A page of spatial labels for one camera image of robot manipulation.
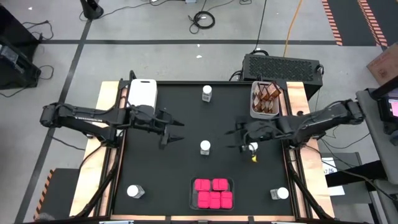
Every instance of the table leg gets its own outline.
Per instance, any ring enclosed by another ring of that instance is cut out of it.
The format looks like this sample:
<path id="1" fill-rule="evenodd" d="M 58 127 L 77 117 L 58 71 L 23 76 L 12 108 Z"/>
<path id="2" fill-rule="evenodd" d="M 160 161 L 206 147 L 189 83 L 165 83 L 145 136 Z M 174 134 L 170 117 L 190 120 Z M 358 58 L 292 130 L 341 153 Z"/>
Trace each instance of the table leg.
<path id="1" fill-rule="evenodd" d="M 387 178 L 386 172 L 384 171 L 381 161 L 374 161 L 354 168 L 346 169 L 346 171 L 365 176 L 371 180 L 385 179 Z M 325 176 L 328 187 L 339 186 L 343 184 L 350 184 L 355 182 L 364 181 L 363 178 L 355 177 L 353 175 L 346 174 L 342 171 L 338 171 Z"/>

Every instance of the wooden board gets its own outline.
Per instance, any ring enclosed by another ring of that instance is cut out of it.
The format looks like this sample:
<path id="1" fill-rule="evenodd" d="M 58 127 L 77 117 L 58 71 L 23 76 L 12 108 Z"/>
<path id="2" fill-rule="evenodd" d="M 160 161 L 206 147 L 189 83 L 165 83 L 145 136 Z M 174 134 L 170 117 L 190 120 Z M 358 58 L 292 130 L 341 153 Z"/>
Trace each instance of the wooden board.
<path id="1" fill-rule="evenodd" d="M 99 93 L 97 108 L 106 110 L 113 106 L 116 99 L 116 94 L 118 90 L 119 82 L 103 82 L 101 86 L 101 91 Z M 297 114 L 298 111 L 303 111 L 304 114 L 309 113 L 309 107 L 307 102 L 307 97 L 305 95 L 304 86 L 301 82 L 288 82 L 288 93 L 290 105 L 293 114 Z M 282 105 L 282 114 L 287 114 L 285 105 Z M 315 140 L 311 140 L 308 143 L 309 146 L 318 149 L 318 144 Z M 85 156 L 88 155 L 92 150 L 99 146 L 99 142 L 95 139 L 88 141 Z M 78 184 L 76 187 L 75 197 L 73 199 L 73 204 L 71 208 L 70 215 L 75 215 L 87 204 L 91 199 L 92 195 L 98 188 L 100 181 L 100 175 L 102 171 L 102 166 L 104 162 L 105 149 L 101 149 L 96 153 L 95 157 L 92 157 L 87 161 L 85 166 L 83 166 Z M 322 208 L 334 217 L 333 207 L 331 206 L 330 196 L 328 187 L 326 184 L 325 175 L 323 173 L 322 162 L 320 155 L 314 152 L 313 149 L 304 148 L 301 151 L 303 168 L 305 173 L 305 179 L 307 182 L 307 187 L 312 193 L 317 202 L 322 206 Z M 300 214 L 305 217 L 304 203 L 301 192 L 298 187 L 296 187 L 298 192 L 298 204 L 300 209 Z M 109 191 L 104 193 L 104 197 L 108 197 Z M 101 213 L 105 210 L 103 206 L 106 206 L 103 200 L 103 205 L 101 207 Z M 131 219 L 131 220 L 165 220 L 164 216 L 137 216 L 137 215 L 113 215 L 114 219 Z M 172 216 L 172 220 L 197 220 L 197 219 L 209 219 L 209 220 L 234 220 L 234 221 L 247 221 L 247 216 L 209 216 L 209 217 L 192 217 L 192 216 Z M 278 217 L 278 216 L 254 216 L 255 221 L 293 221 L 294 218 L 291 216 Z"/>

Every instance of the white bottle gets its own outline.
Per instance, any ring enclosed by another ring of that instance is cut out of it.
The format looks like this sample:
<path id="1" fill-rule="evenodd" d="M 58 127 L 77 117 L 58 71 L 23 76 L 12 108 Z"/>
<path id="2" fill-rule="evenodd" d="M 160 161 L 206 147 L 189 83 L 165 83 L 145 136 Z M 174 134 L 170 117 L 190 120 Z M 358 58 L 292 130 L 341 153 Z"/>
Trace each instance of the white bottle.
<path id="1" fill-rule="evenodd" d="M 211 100 L 211 86 L 205 85 L 203 87 L 203 93 L 201 94 L 201 100 L 210 102 Z"/>
<path id="2" fill-rule="evenodd" d="M 272 189 L 270 192 L 273 200 L 287 199 L 289 197 L 289 191 L 284 187 Z"/>
<path id="3" fill-rule="evenodd" d="M 200 154 L 204 156 L 208 156 L 210 154 L 210 142 L 209 141 L 202 141 L 200 143 Z"/>
<path id="4" fill-rule="evenodd" d="M 140 185 L 130 185 L 127 188 L 127 194 L 132 198 L 138 199 L 145 194 L 145 191 Z"/>

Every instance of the white container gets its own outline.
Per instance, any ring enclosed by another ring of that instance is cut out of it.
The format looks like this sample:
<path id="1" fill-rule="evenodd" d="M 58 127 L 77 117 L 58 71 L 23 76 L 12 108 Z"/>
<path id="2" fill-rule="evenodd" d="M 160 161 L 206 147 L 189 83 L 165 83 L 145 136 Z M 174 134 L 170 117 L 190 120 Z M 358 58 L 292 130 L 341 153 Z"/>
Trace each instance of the white container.
<path id="1" fill-rule="evenodd" d="M 273 200 L 287 199 L 289 197 L 289 191 L 284 187 L 272 189 L 270 192 Z"/>
<path id="2" fill-rule="evenodd" d="M 272 119 L 273 117 L 275 117 L 275 116 L 277 116 L 279 114 L 279 97 L 273 99 L 274 106 L 272 107 L 272 111 L 276 111 L 276 112 L 274 112 L 274 113 L 258 113 L 258 112 L 255 112 L 253 110 L 253 107 L 252 107 L 252 105 L 253 105 L 253 97 L 252 96 L 253 96 L 254 90 L 256 89 L 256 86 L 257 86 L 258 83 L 260 85 L 266 85 L 266 86 L 269 86 L 271 84 L 270 82 L 257 82 L 257 81 L 255 81 L 251 85 L 250 116 L 252 118 L 257 118 L 257 119 Z"/>
<path id="3" fill-rule="evenodd" d="M 210 102 L 211 100 L 211 86 L 205 85 L 203 87 L 203 93 L 201 94 L 201 100 Z"/>
<path id="4" fill-rule="evenodd" d="M 130 185 L 127 188 L 127 194 L 132 198 L 139 199 L 145 194 L 145 191 L 140 185 Z"/>
<path id="5" fill-rule="evenodd" d="M 204 156 L 208 156 L 210 154 L 210 142 L 209 141 L 202 141 L 200 143 L 200 154 Z"/>

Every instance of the white paper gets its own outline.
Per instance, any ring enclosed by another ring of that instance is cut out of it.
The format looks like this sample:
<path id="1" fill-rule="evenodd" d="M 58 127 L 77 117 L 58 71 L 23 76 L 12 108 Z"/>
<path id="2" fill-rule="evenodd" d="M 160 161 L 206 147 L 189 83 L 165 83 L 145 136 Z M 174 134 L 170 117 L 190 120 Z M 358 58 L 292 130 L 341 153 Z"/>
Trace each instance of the white paper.
<path id="1" fill-rule="evenodd" d="M 325 175 L 337 172 L 337 169 L 332 167 L 336 166 L 335 161 L 333 160 L 332 157 L 322 158 L 322 161 L 323 161 L 322 162 L 323 172 L 325 173 Z M 329 194 L 330 196 L 338 196 L 338 195 L 345 195 L 345 192 L 343 186 L 336 186 L 336 187 L 329 187 Z"/>

